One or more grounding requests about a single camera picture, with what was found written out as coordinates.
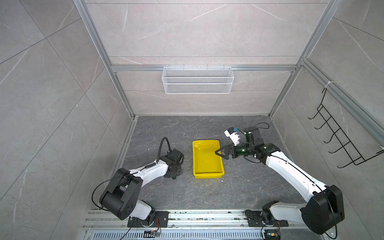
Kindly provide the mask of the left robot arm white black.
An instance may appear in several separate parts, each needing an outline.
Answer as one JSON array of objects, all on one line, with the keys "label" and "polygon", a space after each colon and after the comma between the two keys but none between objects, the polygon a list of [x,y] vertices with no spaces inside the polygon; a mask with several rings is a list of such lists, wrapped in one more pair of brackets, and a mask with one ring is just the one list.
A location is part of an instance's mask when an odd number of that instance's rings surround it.
[{"label": "left robot arm white black", "polygon": [[132,217],[150,226],[155,221],[155,207],[139,200],[142,187],[151,181],[164,177],[176,179],[182,173],[184,154],[170,150],[159,160],[133,170],[118,169],[100,196],[99,203],[120,220]]}]

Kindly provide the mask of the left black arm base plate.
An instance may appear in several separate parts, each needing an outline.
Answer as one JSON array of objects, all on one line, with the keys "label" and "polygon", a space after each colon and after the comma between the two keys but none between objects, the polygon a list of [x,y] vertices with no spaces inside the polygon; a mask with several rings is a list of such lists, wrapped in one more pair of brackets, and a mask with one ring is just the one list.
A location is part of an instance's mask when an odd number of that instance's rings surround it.
[{"label": "left black arm base plate", "polygon": [[133,228],[166,228],[169,221],[170,212],[167,211],[156,211],[151,214],[148,219],[140,220],[138,218],[128,218],[127,227]]}]

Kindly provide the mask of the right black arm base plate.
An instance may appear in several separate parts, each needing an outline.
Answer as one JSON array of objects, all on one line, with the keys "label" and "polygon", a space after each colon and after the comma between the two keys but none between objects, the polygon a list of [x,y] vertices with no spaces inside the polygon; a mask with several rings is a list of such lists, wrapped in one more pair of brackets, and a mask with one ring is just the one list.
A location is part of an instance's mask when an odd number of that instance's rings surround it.
[{"label": "right black arm base plate", "polygon": [[249,227],[288,227],[288,221],[275,220],[272,215],[265,211],[244,211]]}]

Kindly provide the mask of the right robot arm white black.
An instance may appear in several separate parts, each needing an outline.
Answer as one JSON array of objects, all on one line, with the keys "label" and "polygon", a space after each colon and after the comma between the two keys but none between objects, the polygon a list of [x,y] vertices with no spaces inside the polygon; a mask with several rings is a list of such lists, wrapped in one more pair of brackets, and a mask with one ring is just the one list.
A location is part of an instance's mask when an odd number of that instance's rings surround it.
[{"label": "right robot arm white black", "polygon": [[225,135],[232,143],[216,150],[216,155],[226,160],[240,156],[259,160],[291,184],[305,201],[303,204],[272,201],[264,205],[261,219],[265,226],[290,221],[304,224],[318,235],[326,235],[328,230],[336,230],[338,223],[345,219],[342,191],[306,173],[274,144],[266,144],[259,128],[229,128]]}]

